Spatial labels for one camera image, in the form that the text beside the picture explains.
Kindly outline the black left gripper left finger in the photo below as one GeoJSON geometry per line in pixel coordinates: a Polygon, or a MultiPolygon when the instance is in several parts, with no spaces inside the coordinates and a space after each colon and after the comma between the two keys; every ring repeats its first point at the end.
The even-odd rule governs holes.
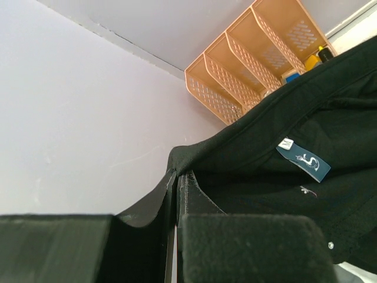
{"type": "Polygon", "coordinates": [[[175,171],[118,215],[1,216],[2,282],[170,282],[175,171]]]}

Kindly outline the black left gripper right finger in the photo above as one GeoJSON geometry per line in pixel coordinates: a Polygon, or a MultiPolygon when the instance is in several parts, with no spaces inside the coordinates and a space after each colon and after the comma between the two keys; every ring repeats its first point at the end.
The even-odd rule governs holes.
{"type": "Polygon", "coordinates": [[[321,230],[304,216],[226,214],[196,177],[177,187],[178,282],[336,282],[321,230]]]}

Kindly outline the black button shirt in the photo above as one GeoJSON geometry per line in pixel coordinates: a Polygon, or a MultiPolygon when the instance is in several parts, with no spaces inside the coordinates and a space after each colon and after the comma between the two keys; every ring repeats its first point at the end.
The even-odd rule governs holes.
{"type": "Polygon", "coordinates": [[[226,213],[302,215],[334,263],[376,272],[376,38],[301,75],[215,136],[175,147],[226,213]]]}

